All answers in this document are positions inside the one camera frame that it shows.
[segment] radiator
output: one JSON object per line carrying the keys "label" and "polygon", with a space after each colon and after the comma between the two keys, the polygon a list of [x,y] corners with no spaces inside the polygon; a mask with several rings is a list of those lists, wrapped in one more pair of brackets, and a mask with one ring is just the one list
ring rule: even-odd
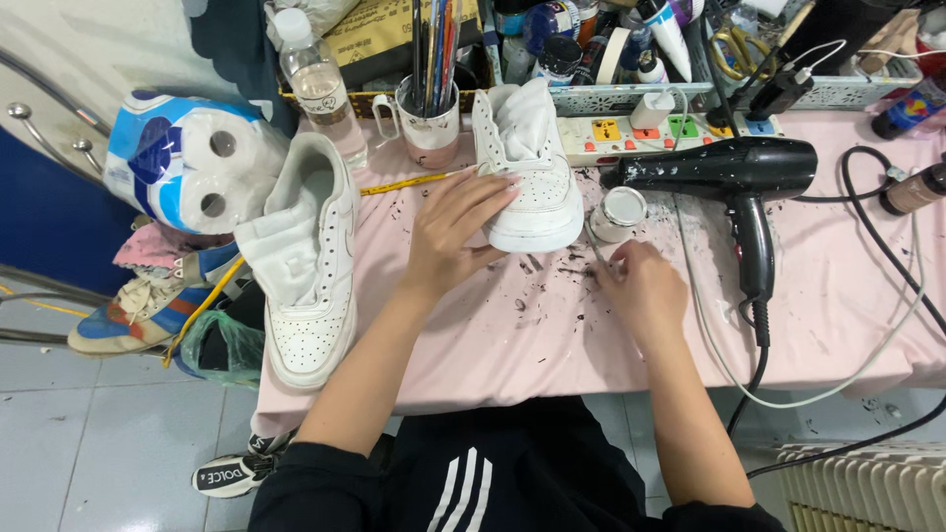
{"label": "radiator", "polygon": [[[844,445],[783,445],[777,461]],[[797,532],[946,532],[946,444],[880,443],[778,475]]]}

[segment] hand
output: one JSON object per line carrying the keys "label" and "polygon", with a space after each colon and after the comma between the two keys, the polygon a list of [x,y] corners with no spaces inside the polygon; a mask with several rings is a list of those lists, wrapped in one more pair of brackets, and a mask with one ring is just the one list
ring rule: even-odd
{"label": "hand", "polygon": [[644,351],[683,336],[689,293],[680,273],[650,242],[629,240],[611,260],[623,260],[616,273],[603,262],[591,266],[614,310]]}
{"label": "hand", "polygon": [[506,253],[491,245],[471,248],[466,241],[518,194],[508,175],[476,176],[469,168],[446,178],[427,197],[414,217],[411,256],[401,287],[418,291],[435,303]]}

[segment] white paint jar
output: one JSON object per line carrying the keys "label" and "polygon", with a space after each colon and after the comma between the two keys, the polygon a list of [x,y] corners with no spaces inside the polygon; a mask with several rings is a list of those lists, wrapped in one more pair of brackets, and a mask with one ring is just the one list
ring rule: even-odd
{"label": "white paint jar", "polygon": [[591,213],[591,232],[598,240],[624,242],[633,234],[631,228],[647,216],[647,202],[630,186],[615,186]]}

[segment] black hair dryer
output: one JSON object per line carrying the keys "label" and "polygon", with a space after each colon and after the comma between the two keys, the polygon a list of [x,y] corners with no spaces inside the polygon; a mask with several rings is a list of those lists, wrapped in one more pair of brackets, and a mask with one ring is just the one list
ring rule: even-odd
{"label": "black hair dryer", "polygon": [[[818,157],[804,141],[741,136],[699,148],[622,157],[617,172],[602,174],[605,188],[679,192],[726,204],[739,259],[739,288],[756,321],[772,297],[775,256],[763,202],[794,198],[815,178]],[[768,327],[756,327],[756,343],[768,346]]]}

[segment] table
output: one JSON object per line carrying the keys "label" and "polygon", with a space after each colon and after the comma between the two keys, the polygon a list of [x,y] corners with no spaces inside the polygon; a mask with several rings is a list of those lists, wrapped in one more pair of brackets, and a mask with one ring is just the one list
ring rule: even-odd
{"label": "table", "polygon": [[[779,116],[787,136],[815,145],[819,165],[809,195],[842,193],[840,155],[856,144],[874,146],[894,165],[910,171],[937,161],[946,149],[933,140],[883,141],[864,113],[792,112]],[[378,144],[365,125],[369,146]],[[471,133],[462,133],[454,169],[474,163]],[[376,186],[430,173],[409,161],[403,141],[372,148],[359,186]],[[859,191],[876,187],[881,167],[868,155],[851,159]],[[579,170],[586,209],[600,201],[597,170]],[[355,290],[358,332],[371,324],[403,271],[411,241],[412,215],[426,185],[362,198],[356,229]],[[668,193],[644,192],[648,218],[637,238],[651,241],[686,272],[677,205]],[[885,213],[876,201],[867,212],[904,264],[914,260],[908,217]],[[743,382],[750,379],[758,349],[736,305],[737,262],[722,204],[681,197],[695,276],[702,287],[709,328]],[[825,388],[856,372],[912,301],[896,270],[876,248],[853,211],[841,204],[767,204],[776,249],[776,286],[769,303],[772,347],[762,385]],[[920,211],[927,295],[946,308],[946,203]],[[477,235],[472,245],[485,243]],[[616,246],[606,246],[607,257]],[[397,415],[430,414],[479,406],[510,405],[535,396],[630,392],[647,387],[646,363],[622,330],[595,282],[582,275],[594,259],[587,237],[568,249],[534,256],[509,256],[474,275],[437,306],[414,348],[397,398]],[[920,307],[884,355],[847,393],[862,396],[898,384],[946,383],[946,339]],[[732,385],[712,355],[693,308],[685,334],[706,386]],[[297,426],[314,396],[287,388],[263,364],[253,428],[264,436]]]}

